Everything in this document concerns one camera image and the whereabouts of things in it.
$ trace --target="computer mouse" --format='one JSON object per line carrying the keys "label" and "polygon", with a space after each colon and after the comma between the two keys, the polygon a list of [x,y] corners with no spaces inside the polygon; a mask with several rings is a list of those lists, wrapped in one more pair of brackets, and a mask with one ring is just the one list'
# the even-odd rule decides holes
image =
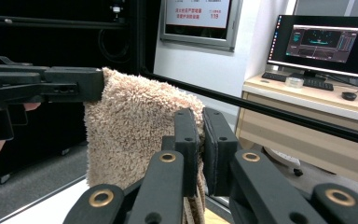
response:
{"label": "computer mouse", "polygon": [[345,100],[354,101],[356,99],[357,95],[353,92],[344,91],[341,94],[341,97]]}

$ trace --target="desk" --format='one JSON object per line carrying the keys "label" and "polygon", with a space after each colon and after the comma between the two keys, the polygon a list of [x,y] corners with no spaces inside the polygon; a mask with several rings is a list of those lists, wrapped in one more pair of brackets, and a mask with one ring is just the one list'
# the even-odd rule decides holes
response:
{"label": "desk", "polygon": [[[334,91],[294,89],[260,75],[245,81],[242,98],[358,131],[358,96],[353,102],[341,98],[358,88],[333,84]],[[247,109],[240,111],[236,135],[242,147],[257,143],[358,181],[358,143]]]}

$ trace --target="fuzzy towel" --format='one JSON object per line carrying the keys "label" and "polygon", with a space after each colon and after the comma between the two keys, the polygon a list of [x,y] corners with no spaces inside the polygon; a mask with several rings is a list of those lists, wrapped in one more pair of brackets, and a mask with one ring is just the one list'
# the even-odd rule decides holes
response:
{"label": "fuzzy towel", "polygon": [[[90,187],[114,184],[126,188],[145,175],[154,153],[161,150],[161,138],[174,135],[173,115],[191,108],[203,139],[202,108],[194,95],[144,77],[103,69],[104,90],[100,102],[85,103],[89,141]],[[184,222],[204,223],[202,161],[198,176],[198,197],[184,198]]]}

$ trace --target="computer monitor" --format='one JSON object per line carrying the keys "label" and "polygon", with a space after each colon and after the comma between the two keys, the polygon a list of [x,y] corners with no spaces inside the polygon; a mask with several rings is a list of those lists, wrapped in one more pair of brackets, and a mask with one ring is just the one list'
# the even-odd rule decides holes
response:
{"label": "computer monitor", "polygon": [[358,78],[358,17],[278,16],[268,64]]}

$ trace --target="horizontal bar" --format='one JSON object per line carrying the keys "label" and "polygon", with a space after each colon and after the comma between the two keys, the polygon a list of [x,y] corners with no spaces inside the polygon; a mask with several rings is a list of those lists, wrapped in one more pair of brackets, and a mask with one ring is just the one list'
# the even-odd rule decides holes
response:
{"label": "horizontal bar", "polygon": [[65,21],[50,19],[35,19],[23,17],[0,16],[0,26],[42,27],[42,28],[73,28],[97,30],[123,30],[129,28],[127,23],[101,21]]}
{"label": "horizontal bar", "polygon": [[275,119],[282,119],[294,124],[301,125],[306,128],[311,128],[313,130],[322,132],[322,133],[328,133],[332,134],[334,136],[344,138],[347,140],[350,140],[352,142],[358,143],[358,131],[350,128],[346,128],[343,126],[339,126],[333,123],[321,121],[319,119],[313,119],[305,116],[301,116],[289,111],[281,110],[275,107],[267,106],[267,105],[261,105],[255,102],[247,101],[244,99],[241,99],[240,97],[231,96],[228,94],[224,94],[219,91],[212,91],[206,88],[202,88],[199,86],[195,86],[192,84],[188,84],[182,81],[174,80],[172,78],[163,77],[160,75],[152,74],[147,71],[146,68],[143,68],[143,71],[141,72],[141,75],[143,77],[152,78],[158,81],[167,82],[179,89],[183,89],[185,91],[191,91],[196,94],[200,94],[230,105],[236,105],[244,109],[249,109],[254,112],[264,114],[267,116],[271,116]]}

